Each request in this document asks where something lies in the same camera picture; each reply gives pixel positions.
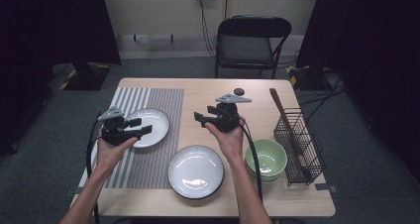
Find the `table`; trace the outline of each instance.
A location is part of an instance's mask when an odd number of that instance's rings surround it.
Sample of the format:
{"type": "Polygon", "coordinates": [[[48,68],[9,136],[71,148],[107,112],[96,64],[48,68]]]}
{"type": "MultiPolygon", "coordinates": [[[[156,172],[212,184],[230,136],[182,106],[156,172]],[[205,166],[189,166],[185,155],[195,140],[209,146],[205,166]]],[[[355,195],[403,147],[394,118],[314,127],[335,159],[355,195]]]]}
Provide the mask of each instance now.
{"type": "MultiPolygon", "coordinates": [[[[103,188],[99,199],[100,215],[159,216],[159,217],[235,217],[238,216],[235,189],[229,164],[220,152],[216,139],[194,120],[193,112],[207,114],[207,106],[215,106],[215,99],[235,88],[245,89],[244,97],[251,103],[239,103],[238,111],[247,120],[253,139],[273,137],[279,113],[269,94],[275,88],[285,108],[298,107],[287,80],[268,79],[198,79],[198,78],[124,78],[119,88],[180,88],[183,89],[182,113],[177,149],[190,145],[204,145],[222,158],[225,178],[213,195],[201,200],[189,200],[172,189],[103,188]]],[[[328,217],[335,213],[329,190],[317,190],[315,183],[325,183],[324,175],[310,185],[287,186],[283,173],[273,183],[262,185],[263,203],[270,217],[328,217]]]]}

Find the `white plate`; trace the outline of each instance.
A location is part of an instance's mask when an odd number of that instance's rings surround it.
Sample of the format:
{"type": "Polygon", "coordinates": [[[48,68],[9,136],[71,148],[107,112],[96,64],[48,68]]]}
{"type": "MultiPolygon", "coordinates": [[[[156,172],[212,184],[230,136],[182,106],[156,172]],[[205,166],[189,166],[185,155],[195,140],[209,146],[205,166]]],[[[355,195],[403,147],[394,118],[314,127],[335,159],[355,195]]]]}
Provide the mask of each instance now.
{"type": "Polygon", "coordinates": [[[145,134],[142,138],[134,144],[136,148],[144,148],[158,143],[166,136],[169,131],[169,119],[166,114],[155,108],[142,108],[129,114],[126,120],[135,118],[142,118],[142,125],[132,128],[126,128],[125,131],[138,130],[143,127],[153,125],[152,132],[145,134]]]}
{"type": "Polygon", "coordinates": [[[179,195],[201,199],[213,194],[222,184],[225,168],[219,155],[203,146],[189,146],[169,162],[167,177],[179,195]]]}

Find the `dish rack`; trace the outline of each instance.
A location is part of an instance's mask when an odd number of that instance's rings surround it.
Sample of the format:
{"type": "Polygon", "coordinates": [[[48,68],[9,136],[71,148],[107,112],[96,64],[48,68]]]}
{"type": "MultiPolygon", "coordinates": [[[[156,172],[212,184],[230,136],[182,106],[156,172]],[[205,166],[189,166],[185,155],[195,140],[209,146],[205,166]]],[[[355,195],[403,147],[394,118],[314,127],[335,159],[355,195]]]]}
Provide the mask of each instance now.
{"type": "Polygon", "coordinates": [[[290,136],[281,117],[274,129],[274,137],[285,149],[287,165],[284,169],[288,186],[293,183],[312,183],[326,168],[321,156],[322,147],[312,129],[303,117],[300,109],[284,109],[292,132],[297,140],[297,146],[292,145],[290,136]]]}

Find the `forearm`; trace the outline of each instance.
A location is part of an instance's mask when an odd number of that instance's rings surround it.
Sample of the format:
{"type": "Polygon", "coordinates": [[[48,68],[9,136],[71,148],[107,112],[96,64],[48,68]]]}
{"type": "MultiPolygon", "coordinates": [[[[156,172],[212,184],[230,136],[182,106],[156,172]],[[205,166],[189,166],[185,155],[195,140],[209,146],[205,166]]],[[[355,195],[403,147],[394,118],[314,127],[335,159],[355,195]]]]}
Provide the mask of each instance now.
{"type": "Polygon", "coordinates": [[[241,224],[270,224],[271,220],[250,181],[244,161],[237,159],[236,161],[230,161],[230,165],[241,224]]]}
{"type": "Polygon", "coordinates": [[[90,223],[96,200],[106,178],[107,175],[101,170],[95,170],[60,223],[90,223]]]}

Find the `cable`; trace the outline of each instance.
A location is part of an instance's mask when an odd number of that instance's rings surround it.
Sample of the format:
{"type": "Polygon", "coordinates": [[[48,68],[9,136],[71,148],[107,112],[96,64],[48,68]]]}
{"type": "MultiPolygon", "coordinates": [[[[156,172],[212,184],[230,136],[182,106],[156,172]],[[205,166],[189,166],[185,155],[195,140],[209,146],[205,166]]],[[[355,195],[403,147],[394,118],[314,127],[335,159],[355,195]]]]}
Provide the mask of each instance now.
{"type": "Polygon", "coordinates": [[[305,96],[314,96],[313,98],[311,98],[311,99],[309,99],[309,100],[307,100],[307,101],[305,101],[305,102],[301,102],[301,103],[299,103],[300,107],[303,107],[304,105],[309,104],[309,103],[313,103],[313,102],[321,101],[321,100],[323,100],[323,99],[325,99],[325,98],[328,98],[328,97],[334,97],[335,95],[337,95],[337,94],[339,94],[339,93],[343,92],[343,91],[345,90],[346,86],[343,86],[343,89],[342,89],[342,90],[340,90],[340,91],[338,91],[338,92],[334,93],[334,91],[338,88],[338,83],[339,83],[339,81],[341,81],[341,78],[339,78],[339,79],[336,81],[336,84],[333,86],[333,89],[332,89],[332,91],[331,91],[331,92],[324,92],[324,93],[312,93],[312,94],[306,94],[306,95],[301,95],[301,96],[299,96],[298,98],[300,98],[300,97],[305,97],[305,96]],[[322,95],[326,95],[326,96],[325,96],[325,97],[321,97],[321,98],[317,98],[317,99],[315,99],[316,97],[319,97],[319,96],[322,96],[322,95]]]}
{"type": "MultiPolygon", "coordinates": [[[[87,150],[86,150],[86,172],[87,172],[87,178],[90,178],[90,175],[92,174],[92,150],[93,150],[93,144],[95,141],[97,141],[99,138],[96,138],[95,140],[92,140],[93,133],[95,131],[96,125],[98,123],[98,117],[101,115],[101,112],[98,113],[98,116],[95,119],[95,122],[93,122],[92,128],[90,130],[89,135],[89,142],[87,143],[87,150]]],[[[93,213],[95,216],[95,223],[99,224],[99,208],[98,208],[98,202],[96,201],[95,208],[93,209],[93,213]]]]}
{"type": "Polygon", "coordinates": [[[342,90],[340,90],[337,93],[334,93],[334,91],[337,89],[339,82],[341,81],[342,77],[340,76],[339,79],[337,79],[336,84],[334,85],[333,89],[331,92],[328,93],[327,96],[325,96],[324,98],[320,98],[317,100],[313,100],[311,102],[315,102],[315,101],[319,101],[322,100],[322,102],[320,104],[318,104],[318,106],[314,109],[314,111],[312,111],[312,113],[306,118],[306,122],[309,122],[309,119],[316,113],[316,111],[318,111],[318,109],[322,106],[322,104],[324,104],[329,98],[332,98],[333,96],[343,92],[345,90],[345,88],[343,88],[342,90]]]}
{"type": "Polygon", "coordinates": [[[200,1],[200,6],[201,6],[201,27],[203,28],[204,43],[206,44],[206,49],[210,57],[212,57],[213,59],[216,59],[216,55],[214,55],[213,53],[213,49],[211,48],[210,40],[208,36],[209,34],[207,31],[207,22],[206,22],[206,17],[204,14],[203,0],[199,0],[199,1],[200,1]]]}
{"type": "Polygon", "coordinates": [[[326,95],[326,94],[328,94],[328,92],[302,94],[302,95],[296,96],[296,98],[302,98],[302,97],[307,97],[307,96],[315,96],[315,97],[317,97],[317,96],[326,95]]]}
{"type": "Polygon", "coordinates": [[[259,158],[257,156],[256,147],[254,146],[254,142],[253,142],[253,139],[251,137],[250,128],[248,127],[248,124],[246,122],[245,122],[245,125],[246,125],[248,131],[241,124],[239,126],[242,129],[242,131],[244,132],[245,136],[247,136],[248,142],[250,143],[251,152],[253,153],[254,163],[256,165],[257,187],[258,187],[259,197],[260,197],[260,200],[263,202],[263,187],[262,187],[262,174],[261,174],[261,171],[260,171],[260,162],[259,162],[259,158]]]}
{"type": "Polygon", "coordinates": [[[297,54],[299,53],[299,51],[300,50],[297,50],[296,52],[294,52],[294,60],[286,61],[286,62],[280,62],[277,65],[280,65],[280,64],[286,64],[286,65],[278,66],[277,68],[287,68],[287,67],[293,65],[294,63],[296,63],[297,62],[297,54]]]}

